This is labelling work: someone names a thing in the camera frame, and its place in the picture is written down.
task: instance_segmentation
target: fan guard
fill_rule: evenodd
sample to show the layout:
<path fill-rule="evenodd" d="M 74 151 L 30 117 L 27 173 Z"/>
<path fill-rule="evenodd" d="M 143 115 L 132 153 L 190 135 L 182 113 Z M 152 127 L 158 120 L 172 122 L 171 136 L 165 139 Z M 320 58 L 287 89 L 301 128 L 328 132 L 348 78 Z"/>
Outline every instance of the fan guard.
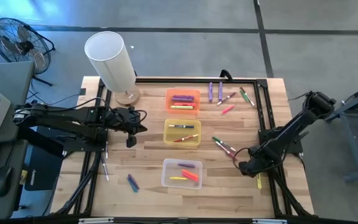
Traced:
<path fill-rule="evenodd" d="M 52 44 L 49 49 L 44 39 Z M 28 24 L 11 18 L 0 18 L 0 54 L 7 62 L 35 63 L 35 74 L 45 72 L 50 65 L 54 44 Z"/>

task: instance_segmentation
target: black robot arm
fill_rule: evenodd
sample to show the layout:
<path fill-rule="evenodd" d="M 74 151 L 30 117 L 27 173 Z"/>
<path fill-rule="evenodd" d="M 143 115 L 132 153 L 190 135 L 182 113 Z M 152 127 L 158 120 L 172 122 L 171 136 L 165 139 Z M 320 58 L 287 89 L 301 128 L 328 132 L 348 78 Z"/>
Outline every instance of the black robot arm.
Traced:
<path fill-rule="evenodd" d="M 65 151 L 99 152 L 106 144 L 107 131 L 128 133 L 127 147 L 136 145 L 135 134 L 147 131 L 140 124 L 134 107 L 89 106 L 80 109 L 59 108 L 38 103 L 16 106 L 13 122 L 20 127 L 44 126 L 75 135 L 65 143 Z"/>
<path fill-rule="evenodd" d="M 239 163 L 242 174 L 255 177 L 259 172 L 279 166 L 293 138 L 316 120 L 330 115 L 334 110 L 335 102 L 334 99 L 328 98 L 321 92 L 307 93 L 300 113 L 284 127 L 271 130 L 267 135 L 267 140 L 260 146 L 250 149 L 251 159 L 248 162 Z"/>

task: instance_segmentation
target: wooden lamp base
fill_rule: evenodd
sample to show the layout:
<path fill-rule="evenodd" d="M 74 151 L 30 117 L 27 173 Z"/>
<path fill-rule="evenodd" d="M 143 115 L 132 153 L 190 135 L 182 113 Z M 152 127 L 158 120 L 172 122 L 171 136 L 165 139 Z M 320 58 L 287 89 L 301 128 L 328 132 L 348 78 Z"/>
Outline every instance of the wooden lamp base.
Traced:
<path fill-rule="evenodd" d="M 122 106 L 134 106 L 140 98 L 140 91 L 137 86 L 133 86 L 124 93 L 114 93 L 116 101 Z"/>

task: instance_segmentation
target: wooden table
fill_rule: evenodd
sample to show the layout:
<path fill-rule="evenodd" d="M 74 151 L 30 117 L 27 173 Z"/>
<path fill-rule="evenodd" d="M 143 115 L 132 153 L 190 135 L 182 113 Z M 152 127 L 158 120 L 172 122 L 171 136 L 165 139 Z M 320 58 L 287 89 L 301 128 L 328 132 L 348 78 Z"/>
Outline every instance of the wooden table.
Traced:
<path fill-rule="evenodd" d="M 267 81 L 276 126 L 283 126 L 291 119 L 284 81 L 281 78 L 270 78 Z M 99 77 L 84 77 L 82 88 L 86 88 L 86 95 L 80 96 L 78 103 L 94 98 L 98 83 Z M 127 134 L 109 132 L 109 158 L 106 163 L 110 181 L 107 182 L 100 165 L 92 209 L 93 217 L 273 217 L 267 175 L 262 174 L 262 189 L 259 190 L 256 178 L 241 175 L 234 168 L 230 157 L 211 140 L 212 136 L 216 136 L 236 149 L 259 143 L 257 132 L 260 127 L 256 107 L 246 103 L 238 94 L 239 87 L 242 86 L 254 100 L 252 85 L 224 84 L 224 97 L 234 91 L 237 94 L 219 107 L 216 106 L 217 84 L 213 88 L 214 103 L 209 103 L 208 85 L 204 83 L 140 83 L 137 86 L 142 96 L 135 108 L 148 112 L 142 124 L 149 130 L 137 134 L 137 145 L 130 149 L 126 147 Z M 200 90 L 199 114 L 168 114 L 165 111 L 165 92 L 168 88 Z M 221 115 L 221 111 L 231 104 L 237 106 L 228 114 Z M 111 106 L 119 106 L 114 98 L 111 100 Z M 201 144 L 198 147 L 166 145 L 163 142 L 163 125 L 167 118 L 201 121 Z M 246 151 L 243 152 L 238 155 L 239 160 L 247 161 L 249 156 Z M 76 152 L 63 161 L 51 212 L 61 208 L 77 187 L 83 158 L 84 153 Z M 201 161 L 202 188 L 193 190 L 163 187 L 162 163 L 166 158 Z M 302 206 L 313 213 L 301 162 L 298 158 L 287 155 L 284 169 L 288 187 Z M 139 193 L 132 191 L 126 180 L 128 174 L 132 174 L 139 184 Z M 279 190 L 278 199 L 280 208 L 284 211 Z M 83 199 L 82 208 L 85 207 L 85 203 L 86 197 Z"/>

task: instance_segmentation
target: concrete floor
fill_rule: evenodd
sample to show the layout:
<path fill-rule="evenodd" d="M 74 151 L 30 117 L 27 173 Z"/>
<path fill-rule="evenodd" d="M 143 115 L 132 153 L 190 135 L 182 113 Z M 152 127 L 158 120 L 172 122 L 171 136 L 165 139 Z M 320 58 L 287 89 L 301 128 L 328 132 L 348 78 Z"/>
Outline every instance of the concrete floor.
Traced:
<path fill-rule="evenodd" d="M 266 29 L 358 30 L 358 1 L 259 2 Z M 0 0 L 0 17 L 54 26 L 258 28 L 252 0 Z M 41 34 L 57 51 L 40 78 L 55 86 L 34 85 L 39 96 L 52 103 L 78 93 L 83 76 L 96 75 L 83 51 L 94 32 Z M 267 77 L 258 34 L 120 34 L 140 76 L 215 77 L 226 68 L 234 77 Z M 284 78 L 289 98 L 318 90 L 341 101 L 358 90 L 358 35 L 267 35 L 267 45 L 274 77 Z M 71 98 L 58 105 L 75 103 Z M 293 115 L 301 103 L 290 102 Z M 308 129 L 302 143 L 315 213 L 358 221 L 358 181 L 347 184 L 342 179 L 356 171 L 356 165 L 340 122 L 319 121 Z M 30 208 L 14 217 L 41 215 L 49 196 L 50 192 L 24 192 L 22 202 Z M 34 199 L 44 203 L 36 205 Z"/>

